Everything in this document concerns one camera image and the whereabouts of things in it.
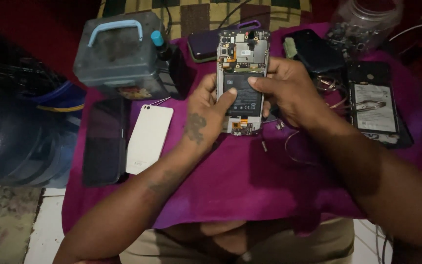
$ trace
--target floor mat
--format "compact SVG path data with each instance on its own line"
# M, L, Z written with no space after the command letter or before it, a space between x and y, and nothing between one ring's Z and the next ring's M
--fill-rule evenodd
M40 192L40 188L0 186L0 264L24 262Z

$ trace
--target hand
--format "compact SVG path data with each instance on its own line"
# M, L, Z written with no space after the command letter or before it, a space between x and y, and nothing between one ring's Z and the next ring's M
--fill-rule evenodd
M205 75L188 100L183 141L192 143L201 154L208 152L218 138L226 111L237 97L237 90L231 88L216 102L215 89L216 74Z
M321 109L327 109L301 62L271 57L267 76L248 80L255 90L265 94L264 117L270 114L271 103L276 103L291 125L300 126Z

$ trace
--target circuit board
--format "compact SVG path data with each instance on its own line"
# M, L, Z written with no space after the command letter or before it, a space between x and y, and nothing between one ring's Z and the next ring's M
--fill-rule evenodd
M265 77L269 60L270 32L265 30L223 30L217 51L217 98L230 88L237 99L226 113L223 131L232 135L253 135L261 126L263 94L247 79Z

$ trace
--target purple cloth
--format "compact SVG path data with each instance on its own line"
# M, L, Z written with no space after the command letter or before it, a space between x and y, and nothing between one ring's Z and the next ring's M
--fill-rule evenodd
M328 30L328 24L310 24L273 32L270 54L282 56L282 36L306 28L322 36ZM215 62L193 63L187 39L178 39L176 43L182 49L188 65L197 70L194 89L203 75L215 72ZM397 106L415 141L413 147L397 150L396 153L422 170L422 101L419 99L422 98L422 84L400 62L384 52L374 52L366 59L390 64ZM89 90L86 96L62 208L64 232L68 232L87 210L117 188L85 188L81 183L89 109L94 101L101 98L101 94L94 89ZM339 95L329 96L328 101L339 101ZM145 103L150 102L133 102L132 123L138 116L140 106ZM174 108L163 153L170 151L181 137L186 103L169 99L161 104ZM295 231L307 233L313 231L320 221L333 216L364 218L329 166L303 166L288 157L284 151L284 141L292 132L289 128L284 132L279 131L275 123L267 123L257 137L221 135L219 148L196 167L167 201L154 227L165 228L189 222L290 218ZM262 147L263 139L268 152L264 152ZM317 147L303 133L291 139L288 149L291 156L299 160L320 161Z

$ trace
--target khaki pants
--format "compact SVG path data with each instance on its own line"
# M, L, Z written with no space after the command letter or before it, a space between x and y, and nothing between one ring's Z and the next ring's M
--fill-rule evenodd
M279 232L257 243L236 264L297 263L349 264L354 251L352 219L323 222L310 236L297 237L292 230ZM219 261L186 248L149 229L120 254L122 264L217 264Z

